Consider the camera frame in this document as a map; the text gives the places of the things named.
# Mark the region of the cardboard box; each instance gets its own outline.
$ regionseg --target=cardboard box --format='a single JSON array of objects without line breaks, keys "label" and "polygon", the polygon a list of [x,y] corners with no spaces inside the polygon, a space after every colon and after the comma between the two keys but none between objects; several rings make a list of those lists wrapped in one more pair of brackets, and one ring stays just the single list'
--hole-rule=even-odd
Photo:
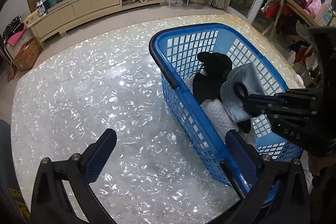
[{"label": "cardboard box", "polygon": [[22,45],[18,54],[14,58],[13,63],[20,71],[31,69],[41,51],[42,47],[40,43],[36,38],[32,38]]}]

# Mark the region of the basket handle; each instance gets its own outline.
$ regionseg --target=basket handle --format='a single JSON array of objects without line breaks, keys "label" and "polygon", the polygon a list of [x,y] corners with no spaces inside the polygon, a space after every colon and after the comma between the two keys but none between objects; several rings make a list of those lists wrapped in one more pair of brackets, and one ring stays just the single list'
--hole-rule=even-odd
[{"label": "basket handle", "polygon": [[219,165],[220,165],[221,169],[223,170],[223,172],[225,173],[227,179],[231,183],[232,187],[236,191],[238,197],[241,200],[245,199],[246,196],[245,196],[244,192],[242,191],[242,189],[240,188],[240,186],[239,186],[239,184],[238,184],[238,182],[237,182],[237,180],[236,180],[233,172],[230,170],[230,167],[229,167],[227,161],[223,160],[223,161],[220,162]]},{"label": "basket handle", "polygon": [[[176,30],[176,29],[181,29],[181,28],[184,28],[184,26],[183,27],[177,27],[177,28],[169,29],[169,30]],[[171,86],[171,88],[173,90],[176,90],[179,87],[179,85],[175,81],[174,77],[168,72],[166,66],[164,65],[164,63],[162,61],[162,59],[159,58],[159,53],[157,52],[157,49],[155,48],[155,41],[156,41],[157,37],[159,35],[165,33],[165,32],[167,32],[167,30],[162,30],[162,31],[154,34],[154,36],[149,41],[149,53],[151,54],[152,58],[154,59],[155,63],[159,67],[159,69],[161,70],[161,73],[167,79],[167,81],[168,81],[169,85]]]}]

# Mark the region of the light blue cloth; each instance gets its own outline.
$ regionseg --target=light blue cloth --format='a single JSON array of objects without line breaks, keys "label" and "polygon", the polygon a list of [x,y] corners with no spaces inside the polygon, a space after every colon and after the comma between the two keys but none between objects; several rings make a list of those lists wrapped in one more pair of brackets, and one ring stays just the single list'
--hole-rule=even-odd
[{"label": "light blue cloth", "polygon": [[253,118],[243,108],[243,102],[234,92],[234,83],[242,82],[248,94],[266,95],[259,78],[259,73],[253,63],[234,68],[228,75],[226,82],[220,88],[220,96],[226,113],[233,122],[242,122]]}]

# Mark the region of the white wall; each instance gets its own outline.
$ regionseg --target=white wall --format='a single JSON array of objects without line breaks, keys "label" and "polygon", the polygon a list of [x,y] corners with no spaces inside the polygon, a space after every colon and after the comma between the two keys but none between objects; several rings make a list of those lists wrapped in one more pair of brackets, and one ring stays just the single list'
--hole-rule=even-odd
[{"label": "white wall", "polygon": [[6,26],[16,16],[21,16],[22,20],[30,15],[27,0],[7,0],[0,11],[0,34],[3,34]]}]

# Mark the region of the blue gripper pad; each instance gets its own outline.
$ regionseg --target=blue gripper pad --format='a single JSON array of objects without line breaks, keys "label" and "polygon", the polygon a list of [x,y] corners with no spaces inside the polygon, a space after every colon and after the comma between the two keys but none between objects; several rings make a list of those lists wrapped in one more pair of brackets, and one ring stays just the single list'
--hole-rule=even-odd
[{"label": "blue gripper pad", "polygon": [[258,180],[258,168],[232,131],[234,130],[228,131],[225,136],[226,147],[237,164],[244,179],[247,183],[252,183],[254,185]]},{"label": "blue gripper pad", "polygon": [[80,169],[88,184],[97,180],[116,144],[117,134],[108,128],[98,141],[90,144],[84,151]]}]

